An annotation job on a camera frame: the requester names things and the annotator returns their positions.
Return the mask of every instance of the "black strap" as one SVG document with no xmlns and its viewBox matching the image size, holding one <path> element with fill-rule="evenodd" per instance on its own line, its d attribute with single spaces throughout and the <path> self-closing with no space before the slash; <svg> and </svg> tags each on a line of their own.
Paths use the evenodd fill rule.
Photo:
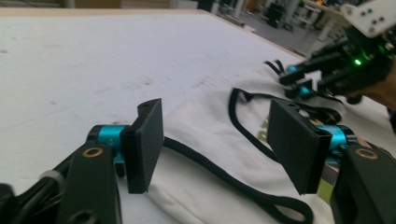
<svg viewBox="0 0 396 224">
<path fill-rule="evenodd" d="M 210 161 L 208 158 L 203 156 L 202 154 L 196 152 L 195 150 L 179 143 L 178 141 L 165 137 L 163 145 L 168 147 L 175 152 L 178 152 L 185 157 L 189 158 L 192 161 L 197 162 L 198 164 L 202 165 L 206 168 L 209 172 L 213 175 L 217 176 L 219 179 L 223 180 L 224 182 L 230 184 L 235 189 L 240 190 L 241 192 L 245 193 L 252 201 L 254 201 L 259 207 L 265 210 L 268 214 L 270 214 L 273 218 L 278 220 L 281 223 L 286 224 L 301 224 L 301 223 L 312 223 L 314 214 L 312 213 L 311 208 L 304 202 L 299 200 L 289 198 L 289 197 L 282 197 L 282 196 L 275 196 L 270 194 L 265 194 L 260 192 L 239 180 L 233 178 L 227 172 L 222 170 L 218 167 L 215 163 Z M 304 220 L 298 221 L 292 219 L 290 217 L 285 216 L 281 213 L 276 205 L 283 206 L 294 210 L 304 216 Z"/>
<path fill-rule="evenodd" d="M 244 135 L 247 138 L 247 140 L 251 144 L 253 144 L 253 146 L 255 146 L 259 151 L 264 153 L 265 156 L 267 156 L 271 160 L 277 162 L 277 158 L 276 158 L 276 155 L 275 155 L 274 151 L 269 149 L 268 147 L 266 147 L 262 142 L 260 142 L 259 139 L 257 139 L 255 136 L 253 136 L 253 134 L 251 134 L 239 122 L 238 117 L 236 116 L 236 102 L 237 102 L 237 100 L 239 98 L 239 93 L 242 93 L 245 96 L 245 99 L 246 99 L 247 102 L 252 100 L 255 96 L 260 96 L 260 97 L 263 97 L 263 98 L 266 98 L 266 99 L 274 99 L 274 98 L 277 98 L 277 97 L 275 97 L 273 95 L 270 95 L 270 94 L 265 94 L 265 93 L 254 93 L 254 94 L 251 94 L 251 93 L 249 93 L 247 91 L 243 91 L 243 90 L 240 90 L 240 89 L 233 89 L 233 91 L 231 92 L 230 101 L 228 103 L 228 114 L 230 116 L 230 120 L 231 120 L 231 123 L 233 124 L 233 126 L 242 135 Z"/>
<path fill-rule="evenodd" d="M 265 61 L 265 64 L 270 66 L 274 72 L 280 76 L 281 73 L 285 73 L 285 68 L 283 68 L 283 64 L 280 60 L 275 60 L 275 63 L 277 64 L 277 67 L 274 66 L 273 63 Z"/>
</svg>

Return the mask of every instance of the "brass screw insert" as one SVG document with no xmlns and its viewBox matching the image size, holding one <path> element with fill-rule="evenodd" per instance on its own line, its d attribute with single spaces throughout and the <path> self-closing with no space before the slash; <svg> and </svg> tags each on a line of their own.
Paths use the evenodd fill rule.
<svg viewBox="0 0 396 224">
<path fill-rule="evenodd" d="M 378 155 L 373 152 L 372 150 L 369 149 L 365 149 L 365 148 L 358 148 L 355 150 L 356 154 L 358 154 L 359 156 L 368 159 L 368 160 L 377 160 L 378 159 Z"/>
<path fill-rule="evenodd" d="M 90 147 L 82 153 L 85 158 L 95 158 L 103 153 L 103 149 L 100 147 Z"/>
</svg>

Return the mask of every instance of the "black cable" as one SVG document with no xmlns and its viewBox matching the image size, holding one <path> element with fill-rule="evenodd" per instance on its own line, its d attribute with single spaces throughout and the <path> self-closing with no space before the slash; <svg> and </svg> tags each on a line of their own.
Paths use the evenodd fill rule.
<svg viewBox="0 0 396 224">
<path fill-rule="evenodd" d="M 32 187 L 30 187 L 28 190 L 26 190 L 24 193 L 20 194 L 17 199 L 18 199 L 18 204 L 20 206 L 24 206 L 29 200 L 31 200 L 35 194 L 37 194 L 46 184 L 45 179 L 40 179 L 38 180 Z"/>
<path fill-rule="evenodd" d="M 43 187 L 28 202 L 26 202 L 26 204 L 23 205 L 21 211 L 11 224 L 27 223 L 35 211 L 42 206 L 42 203 L 58 191 L 58 183 L 56 180 L 49 177 L 44 177 L 42 179 L 44 182 Z"/>
</svg>

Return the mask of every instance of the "floor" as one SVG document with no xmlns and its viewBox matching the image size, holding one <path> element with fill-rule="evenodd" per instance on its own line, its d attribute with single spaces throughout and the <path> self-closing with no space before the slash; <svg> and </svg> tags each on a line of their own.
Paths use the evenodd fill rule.
<svg viewBox="0 0 396 224">
<path fill-rule="evenodd" d="M 267 24 L 267 20 L 257 15 L 247 12 L 241 12 L 239 20 L 243 21 L 249 27 L 255 30 L 255 34 L 259 35 L 279 46 L 303 55 L 300 51 L 308 51 L 311 44 L 316 40 L 318 31 L 306 29 L 297 21 L 292 21 L 292 31 L 284 28 L 272 27 Z"/>
</svg>

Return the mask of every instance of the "human hand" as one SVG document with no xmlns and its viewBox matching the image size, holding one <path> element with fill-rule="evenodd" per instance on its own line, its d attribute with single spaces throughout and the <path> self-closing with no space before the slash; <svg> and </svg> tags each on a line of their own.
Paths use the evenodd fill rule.
<svg viewBox="0 0 396 224">
<path fill-rule="evenodd" d="M 369 87 L 353 91 L 346 97 L 367 96 L 390 109 L 396 110 L 396 57 L 385 80 L 377 82 Z"/>
</svg>

